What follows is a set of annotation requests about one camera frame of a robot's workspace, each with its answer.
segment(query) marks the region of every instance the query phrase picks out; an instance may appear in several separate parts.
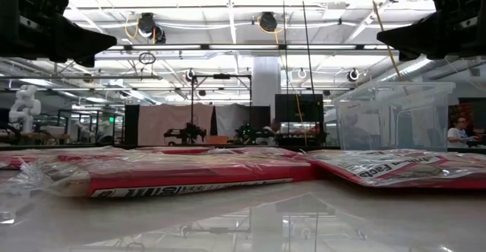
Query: person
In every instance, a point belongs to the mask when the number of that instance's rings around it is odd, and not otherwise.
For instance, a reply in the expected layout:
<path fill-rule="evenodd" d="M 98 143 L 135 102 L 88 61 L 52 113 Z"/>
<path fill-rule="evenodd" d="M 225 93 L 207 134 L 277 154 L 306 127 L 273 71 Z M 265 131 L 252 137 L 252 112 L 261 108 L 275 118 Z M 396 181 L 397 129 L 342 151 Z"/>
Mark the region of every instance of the person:
<path fill-rule="evenodd" d="M 457 118 L 453 123 L 454 128 L 450 128 L 449 131 L 447 131 L 448 147 L 467 147 L 467 141 L 479 139 L 477 136 L 468 137 L 465 132 L 465 127 L 467 126 L 465 118 Z"/>

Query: ceiling pipe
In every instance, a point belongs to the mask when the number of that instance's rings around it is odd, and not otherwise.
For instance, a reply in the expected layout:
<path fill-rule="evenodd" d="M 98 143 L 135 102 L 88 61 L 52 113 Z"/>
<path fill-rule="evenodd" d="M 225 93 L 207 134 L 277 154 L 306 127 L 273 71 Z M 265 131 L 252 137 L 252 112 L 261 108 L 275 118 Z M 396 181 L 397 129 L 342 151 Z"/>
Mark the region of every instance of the ceiling pipe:
<path fill-rule="evenodd" d="M 153 75 L 144 75 L 144 76 L 1 76 L 0 80 L 18 80 L 18 79 L 32 79 L 32 80 L 124 80 L 124 79 L 131 79 L 131 80 L 140 80 L 140 79 L 156 79 L 162 80 L 159 76 Z"/>

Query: pillar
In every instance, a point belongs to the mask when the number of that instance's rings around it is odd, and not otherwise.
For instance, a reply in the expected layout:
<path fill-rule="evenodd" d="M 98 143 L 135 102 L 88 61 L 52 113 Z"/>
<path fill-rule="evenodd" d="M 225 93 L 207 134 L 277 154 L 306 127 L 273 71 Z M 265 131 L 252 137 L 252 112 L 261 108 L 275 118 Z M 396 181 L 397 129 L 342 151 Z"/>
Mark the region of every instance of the pillar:
<path fill-rule="evenodd" d="M 280 93 L 279 57 L 256 57 L 253 60 L 252 105 L 270 106 L 271 118 L 275 118 L 275 95 Z"/>

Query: table surface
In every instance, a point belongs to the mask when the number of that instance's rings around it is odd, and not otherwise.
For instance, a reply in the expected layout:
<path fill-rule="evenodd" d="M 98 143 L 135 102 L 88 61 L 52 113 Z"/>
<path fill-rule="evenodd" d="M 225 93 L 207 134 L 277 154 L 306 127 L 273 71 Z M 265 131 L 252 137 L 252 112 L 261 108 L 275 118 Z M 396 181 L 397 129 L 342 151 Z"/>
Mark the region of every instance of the table surface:
<path fill-rule="evenodd" d="M 13 174 L 0 172 L 0 181 Z M 470 252 L 486 247 L 482 191 L 377 191 L 339 179 L 130 200 L 38 192 L 0 197 L 1 217 L 0 251 Z"/>

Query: snack package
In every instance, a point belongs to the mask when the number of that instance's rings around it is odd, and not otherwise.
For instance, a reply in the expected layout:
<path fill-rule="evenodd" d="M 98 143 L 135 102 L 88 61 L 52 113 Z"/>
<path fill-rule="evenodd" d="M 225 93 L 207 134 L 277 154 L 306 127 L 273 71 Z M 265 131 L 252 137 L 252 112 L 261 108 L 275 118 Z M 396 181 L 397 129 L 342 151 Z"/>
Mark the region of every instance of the snack package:
<path fill-rule="evenodd" d="M 486 156 L 474 153 L 319 150 L 300 159 L 368 187 L 486 188 Z"/>
<path fill-rule="evenodd" d="M 279 157 L 166 155 L 126 152 L 123 157 L 38 159 L 22 166 L 26 186 L 61 196 L 150 197 L 231 186 L 314 179 L 307 162 Z"/>
<path fill-rule="evenodd" d="M 208 150 L 207 154 L 245 154 L 249 156 L 283 156 L 294 157 L 299 153 L 271 146 L 250 146 L 241 148 Z"/>
<path fill-rule="evenodd" d="M 66 148 L 48 150 L 12 150 L 4 151 L 0 155 L 0 163 L 5 164 L 0 169 L 20 169 L 23 163 L 35 162 L 39 159 L 55 157 L 59 161 L 70 161 L 82 158 L 111 159 L 122 158 L 126 150 L 112 146 L 92 148 Z"/>
<path fill-rule="evenodd" d="M 165 154 L 198 154 L 206 153 L 211 147 L 205 146 L 147 146 L 141 147 L 140 150 L 148 153 L 165 153 Z"/>

